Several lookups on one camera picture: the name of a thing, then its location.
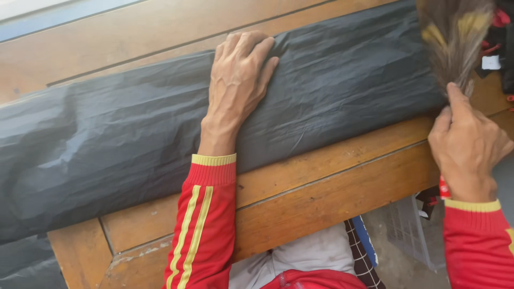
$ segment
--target checkered fabric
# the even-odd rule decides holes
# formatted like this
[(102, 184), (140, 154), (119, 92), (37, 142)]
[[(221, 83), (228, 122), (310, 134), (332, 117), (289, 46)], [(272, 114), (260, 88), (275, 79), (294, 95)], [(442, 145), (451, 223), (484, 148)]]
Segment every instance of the checkered fabric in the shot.
[(386, 285), (380, 280), (373, 265), (371, 264), (370, 257), (364, 250), (364, 246), (360, 242), (359, 236), (355, 231), (355, 226), (352, 220), (344, 221), (346, 232), (348, 233), (350, 248), (355, 260), (355, 274), (357, 277), (371, 289), (386, 289)]

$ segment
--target yellow cuff trim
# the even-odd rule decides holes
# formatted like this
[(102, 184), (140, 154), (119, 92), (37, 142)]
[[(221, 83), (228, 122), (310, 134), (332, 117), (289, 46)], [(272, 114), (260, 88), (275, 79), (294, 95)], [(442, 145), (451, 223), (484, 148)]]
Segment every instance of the yellow cuff trim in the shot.
[(223, 166), (235, 162), (237, 154), (227, 156), (204, 156), (204, 155), (193, 155), (193, 164), (202, 166)]
[(500, 205), (499, 200), (496, 200), (496, 201), (490, 202), (490, 203), (466, 203), (466, 202), (460, 202), (460, 201), (446, 199), (445, 206), (450, 207), (450, 208), (459, 209), (459, 210), (464, 210), (464, 211), (482, 212), (482, 213), (496, 212), (496, 211), (499, 211), (502, 209), (502, 206)]

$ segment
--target plastic crate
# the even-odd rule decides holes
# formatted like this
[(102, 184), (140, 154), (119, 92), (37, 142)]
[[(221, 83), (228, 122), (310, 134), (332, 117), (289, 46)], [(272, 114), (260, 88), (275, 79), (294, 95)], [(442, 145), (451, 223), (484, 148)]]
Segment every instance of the plastic crate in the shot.
[(439, 202), (435, 206), (429, 221), (419, 216), (418, 202), (421, 204), (415, 196), (409, 196), (382, 208), (388, 240), (429, 269), (444, 268), (444, 205)]

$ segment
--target left hand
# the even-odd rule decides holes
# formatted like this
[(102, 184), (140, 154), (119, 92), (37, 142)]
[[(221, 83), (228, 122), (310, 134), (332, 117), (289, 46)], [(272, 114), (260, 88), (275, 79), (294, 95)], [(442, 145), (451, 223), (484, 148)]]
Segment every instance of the left hand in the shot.
[(278, 65), (278, 57), (264, 64), (273, 44), (273, 37), (252, 31), (230, 34), (218, 45), (198, 154), (224, 156), (235, 152), (239, 128), (266, 95)]

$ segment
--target yellow stripe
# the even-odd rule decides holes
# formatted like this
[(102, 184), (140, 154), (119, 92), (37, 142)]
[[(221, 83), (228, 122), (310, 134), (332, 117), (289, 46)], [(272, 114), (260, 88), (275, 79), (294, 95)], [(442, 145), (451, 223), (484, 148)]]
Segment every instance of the yellow stripe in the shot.
[(185, 289), (188, 284), (189, 277), (191, 276), (194, 257), (198, 251), (198, 245), (200, 244), (201, 232), (204, 229), (205, 219), (207, 219), (207, 213), (209, 212), (209, 207), (211, 205), (212, 191), (213, 187), (205, 188), (204, 202), (201, 205), (200, 216), (198, 217), (198, 222), (196, 222), (196, 227), (194, 228), (193, 240), (191, 241), (191, 247), (189, 248), (186, 261), (184, 262), (184, 273), (182, 274), (182, 278), (178, 284), (178, 289)]
[(466, 203), (466, 202), (460, 202), (455, 200), (445, 200), (445, 206), (464, 210), (464, 211), (470, 211), (470, 212), (482, 212), (482, 213), (489, 213), (489, 212), (496, 212), (502, 209), (502, 206), (500, 205), (500, 201), (496, 200), (494, 202), (490, 203)]
[(227, 156), (193, 155), (192, 163), (203, 166), (223, 166), (235, 162), (236, 154)]
[(193, 216), (194, 209), (196, 207), (196, 200), (198, 199), (198, 195), (200, 193), (201, 186), (193, 187), (193, 196), (189, 200), (188, 208), (186, 210), (186, 216), (184, 217), (184, 221), (182, 222), (182, 229), (180, 231), (180, 235), (178, 236), (178, 244), (173, 251), (173, 260), (170, 264), (170, 269), (172, 271), (171, 275), (166, 280), (166, 288), (171, 289), (171, 282), (173, 281), (173, 277), (177, 276), (179, 273), (177, 269), (178, 260), (182, 256), (180, 251), (182, 251), (182, 247), (184, 246), (184, 241), (186, 240), (186, 235), (189, 229), (189, 223), (191, 222), (191, 217)]
[(510, 252), (512, 253), (512, 256), (514, 256), (514, 230), (511, 228), (511, 229), (507, 229), (506, 231), (507, 231), (507, 234), (509, 234), (510, 239), (512, 240), (512, 243), (510, 244), (509, 249), (510, 249)]

